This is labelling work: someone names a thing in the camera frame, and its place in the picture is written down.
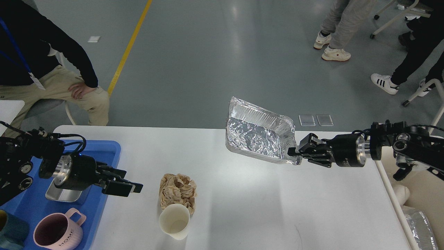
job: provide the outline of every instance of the white table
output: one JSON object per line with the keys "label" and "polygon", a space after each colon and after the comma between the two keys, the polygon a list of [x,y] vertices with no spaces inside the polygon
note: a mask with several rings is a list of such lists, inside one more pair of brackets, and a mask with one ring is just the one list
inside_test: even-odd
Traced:
{"label": "white table", "polygon": [[[0,121],[11,123],[23,106],[25,106],[24,101],[0,100]],[[5,130],[6,127],[0,125],[0,136]]]}
{"label": "white table", "polygon": [[[223,129],[63,125],[55,132],[117,141],[118,168],[144,184],[140,194],[108,197],[94,250],[410,249],[374,161],[364,168],[277,165],[228,151]],[[296,132],[296,140],[307,133]],[[158,225],[165,173],[197,184],[190,233],[181,241]]]}

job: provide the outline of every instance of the gray sweatpants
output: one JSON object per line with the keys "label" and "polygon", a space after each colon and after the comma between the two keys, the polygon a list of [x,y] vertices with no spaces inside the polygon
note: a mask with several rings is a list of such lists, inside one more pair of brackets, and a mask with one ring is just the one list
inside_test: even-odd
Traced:
{"label": "gray sweatpants", "polygon": [[369,16],[377,0],[335,0],[321,25],[323,33],[332,33],[330,48],[344,48]]}

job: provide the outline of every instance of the robotic arm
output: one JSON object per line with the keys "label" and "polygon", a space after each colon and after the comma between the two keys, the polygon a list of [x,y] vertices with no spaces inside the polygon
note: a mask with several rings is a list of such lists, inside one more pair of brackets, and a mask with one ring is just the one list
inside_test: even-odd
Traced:
{"label": "robotic arm", "polygon": [[309,162],[331,167],[335,162],[341,167],[363,167],[366,158],[381,159],[383,146],[393,147],[396,165],[400,168],[395,180],[404,179],[410,171],[427,169],[444,181],[444,139],[431,137],[422,127],[407,126],[405,122],[380,124],[374,122],[364,131],[341,134],[333,139],[318,139],[314,133],[301,140],[298,147],[288,149],[289,156],[302,156]]}
{"label": "robotic arm", "polygon": [[[47,133],[43,128],[24,132],[3,121],[0,124],[21,133],[16,138],[0,137],[0,205],[31,186],[33,179],[27,174],[32,170],[33,156],[43,159],[39,177],[54,177],[57,188],[83,191],[97,185],[103,194],[124,197],[140,193],[143,188],[142,184],[125,180],[126,171],[81,154],[86,147],[81,135]],[[81,137],[82,141],[66,144],[59,139],[65,137]],[[74,151],[64,153],[66,146],[75,144],[78,146]]]}

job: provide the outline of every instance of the yellow floor line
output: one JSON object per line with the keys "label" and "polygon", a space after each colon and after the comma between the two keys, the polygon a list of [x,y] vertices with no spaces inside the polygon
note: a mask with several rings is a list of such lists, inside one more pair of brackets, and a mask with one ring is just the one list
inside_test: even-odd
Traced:
{"label": "yellow floor line", "polygon": [[122,69],[127,61],[128,55],[131,52],[131,49],[133,48],[134,41],[136,40],[137,34],[139,33],[140,27],[142,26],[143,20],[145,19],[145,16],[147,15],[148,9],[150,8],[151,2],[153,0],[148,0],[147,4],[145,5],[145,8],[143,9],[142,15],[139,18],[139,22],[136,25],[136,28],[134,29],[133,35],[131,36],[130,42],[128,43],[127,49],[125,49],[125,52],[123,53],[122,59],[120,60],[120,63],[117,67],[117,70],[114,73],[114,77],[111,80],[110,86],[108,87],[108,95],[111,96],[114,87],[117,83],[117,80],[119,79],[120,73],[122,72]]}

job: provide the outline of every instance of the pink mug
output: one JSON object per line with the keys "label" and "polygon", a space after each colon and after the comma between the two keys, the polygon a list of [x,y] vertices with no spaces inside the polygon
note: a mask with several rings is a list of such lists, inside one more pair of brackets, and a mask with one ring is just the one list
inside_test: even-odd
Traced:
{"label": "pink mug", "polygon": [[[74,213],[80,215],[77,222],[70,219]],[[73,250],[82,240],[83,230],[80,226],[85,220],[86,216],[75,208],[71,208],[66,214],[50,214],[37,224],[34,242],[52,250]]]}

